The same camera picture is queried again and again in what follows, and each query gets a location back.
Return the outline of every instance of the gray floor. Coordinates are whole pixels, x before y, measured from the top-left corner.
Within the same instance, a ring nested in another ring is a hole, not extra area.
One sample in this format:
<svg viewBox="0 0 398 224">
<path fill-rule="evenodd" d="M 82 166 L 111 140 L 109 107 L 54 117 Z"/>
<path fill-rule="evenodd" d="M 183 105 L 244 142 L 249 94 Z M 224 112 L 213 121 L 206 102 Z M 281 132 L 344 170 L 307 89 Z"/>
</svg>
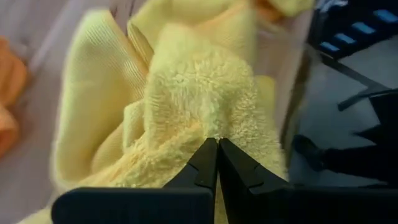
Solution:
<svg viewBox="0 0 398 224">
<path fill-rule="evenodd" d="M 344 58 L 341 63 L 390 88 L 398 87 L 398 37 Z M 345 111 L 337 104 L 366 87 L 323 64 L 315 65 L 309 81 L 306 106 L 300 123 L 300 133 L 323 148 L 367 146 L 366 139 L 353 136 L 378 124 L 369 100 L 363 100 Z M 290 181 L 307 185 L 360 186 L 378 183 L 377 180 L 337 174 L 314 172 L 303 158 L 294 153 L 289 170 Z"/>
</svg>

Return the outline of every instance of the fabric fold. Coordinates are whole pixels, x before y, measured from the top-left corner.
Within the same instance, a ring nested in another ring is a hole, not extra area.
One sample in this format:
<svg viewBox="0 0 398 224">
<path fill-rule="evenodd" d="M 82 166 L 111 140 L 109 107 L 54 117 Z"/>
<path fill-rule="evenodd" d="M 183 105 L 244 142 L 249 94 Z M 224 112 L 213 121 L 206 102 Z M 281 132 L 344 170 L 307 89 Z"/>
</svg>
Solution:
<svg viewBox="0 0 398 224">
<path fill-rule="evenodd" d="M 60 194 L 162 187 L 206 138 L 229 138 L 285 177 L 273 80 L 252 73 L 249 1 L 151 0 L 127 29 L 125 37 L 108 11 L 90 11 L 75 34 L 52 156 Z M 226 223 L 220 190 L 215 213 Z"/>
</svg>

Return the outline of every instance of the black metal frame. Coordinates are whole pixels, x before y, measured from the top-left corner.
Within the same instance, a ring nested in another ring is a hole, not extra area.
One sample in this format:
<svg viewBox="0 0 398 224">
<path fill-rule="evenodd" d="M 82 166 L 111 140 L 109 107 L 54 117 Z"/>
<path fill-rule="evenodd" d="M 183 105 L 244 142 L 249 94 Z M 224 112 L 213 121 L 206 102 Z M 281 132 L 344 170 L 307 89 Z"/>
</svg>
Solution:
<svg viewBox="0 0 398 224">
<path fill-rule="evenodd" d="M 55 224 L 214 223 L 217 170 L 231 224 L 398 220 L 398 190 L 297 187 L 228 139 L 207 139 L 162 189 L 76 189 L 52 207 Z"/>
<path fill-rule="evenodd" d="M 356 80 L 366 86 L 367 88 L 358 94 L 348 98 L 347 100 L 339 103 L 337 105 L 339 111 L 343 111 L 350 106 L 354 105 L 355 103 L 365 99 L 369 94 L 371 93 L 376 93 L 376 92 L 381 92 L 381 91 L 386 91 L 390 90 L 390 88 L 386 87 L 385 85 L 378 83 L 368 77 L 365 77 L 364 75 L 358 73 L 357 71 L 349 68 L 346 65 L 343 65 L 342 63 L 337 62 L 336 60 L 333 60 L 332 58 L 326 56 L 326 55 L 321 55 L 322 62 L 329 66 L 330 68 L 335 69 L 336 71 L 346 75 L 347 77 L 352 78 L 353 80 Z"/>
</svg>

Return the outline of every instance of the yellow microfiber cloth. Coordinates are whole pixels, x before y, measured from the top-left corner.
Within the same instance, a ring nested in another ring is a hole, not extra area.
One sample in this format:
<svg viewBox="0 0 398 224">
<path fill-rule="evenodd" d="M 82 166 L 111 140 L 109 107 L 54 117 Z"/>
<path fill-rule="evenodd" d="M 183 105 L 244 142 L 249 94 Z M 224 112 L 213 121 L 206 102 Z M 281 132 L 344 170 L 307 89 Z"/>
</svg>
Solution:
<svg viewBox="0 0 398 224">
<path fill-rule="evenodd" d="M 285 178 L 273 80 L 252 74 L 249 1 L 150 0 L 127 30 L 128 37 L 102 10 L 77 29 L 52 155 L 59 193 L 162 187 L 206 138 L 229 138 Z M 22 223 L 49 222 L 48 212 Z M 221 189 L 215 222 L 226 223 Z"/>
</svg>

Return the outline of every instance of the black shoe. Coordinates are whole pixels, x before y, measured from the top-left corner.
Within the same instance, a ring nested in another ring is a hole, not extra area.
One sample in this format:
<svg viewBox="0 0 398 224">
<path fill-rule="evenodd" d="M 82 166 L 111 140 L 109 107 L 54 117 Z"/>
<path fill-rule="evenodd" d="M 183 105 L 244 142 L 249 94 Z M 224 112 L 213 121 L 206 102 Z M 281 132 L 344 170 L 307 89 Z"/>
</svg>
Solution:
<svg viewBox="0 0 398 224">
<path fill-rule="evenodd" d="M 322 162 L 323 150 L 319 149 L 311 139 L 297 134 L 293 138 L 292 147 L 307 160 L 313 170 L 321 171 L 325 169 Z"/>
</svg>

